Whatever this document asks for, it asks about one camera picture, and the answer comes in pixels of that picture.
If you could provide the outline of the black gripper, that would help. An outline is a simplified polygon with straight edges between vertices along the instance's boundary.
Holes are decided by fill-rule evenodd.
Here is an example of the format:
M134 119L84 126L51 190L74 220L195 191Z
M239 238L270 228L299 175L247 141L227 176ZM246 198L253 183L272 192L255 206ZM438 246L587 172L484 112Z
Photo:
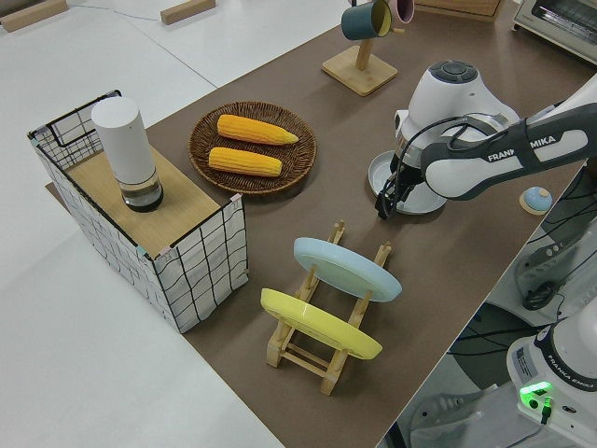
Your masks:
M405 202L414 189L424 182L422 172L419 168L408 166L398 156L394 156L394 171L396 175L397 198ZM395 194L387 194L382 191L377 195L376 210L378 217L387 219L396 215Z

